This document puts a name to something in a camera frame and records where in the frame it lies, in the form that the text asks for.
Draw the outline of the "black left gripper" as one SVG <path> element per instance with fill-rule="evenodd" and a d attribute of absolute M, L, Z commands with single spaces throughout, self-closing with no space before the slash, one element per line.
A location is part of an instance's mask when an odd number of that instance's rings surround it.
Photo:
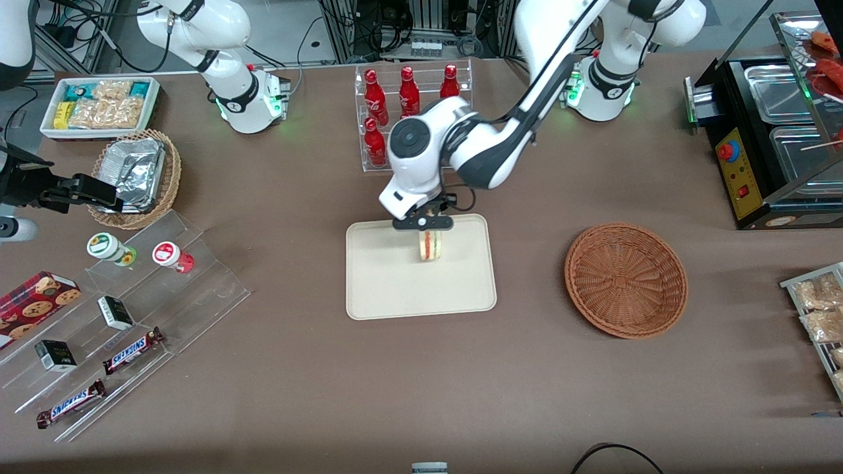
<path fill-rule="evenodd" d="M 445 214 L 448 208 L 446 202 L 427 202 L 421 208 L 410 212 L 406 218 L 393 219 L 393 228 L 419 231 L 419 247 L 425 247 L 425 231 L 436 231 L 436 247 L 443 247 L 443 231 L 454 227 L 454 219 Z"/>

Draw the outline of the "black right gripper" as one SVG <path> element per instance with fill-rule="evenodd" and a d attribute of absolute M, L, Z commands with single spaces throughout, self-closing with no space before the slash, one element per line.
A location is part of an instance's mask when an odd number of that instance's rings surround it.
<path fill-rule="evenodd" d="M 123 212 L 124 201 L 118 198 L 114 186 L 87 174 L 75 174 L 71 178 L 55 176 L 50 170 L 52 161 L 16 146 L 2 146 L 1 150 L 6 157 L 1 174 L 2 203 L 58 213 L 68 213 L 71 205 Z"/>

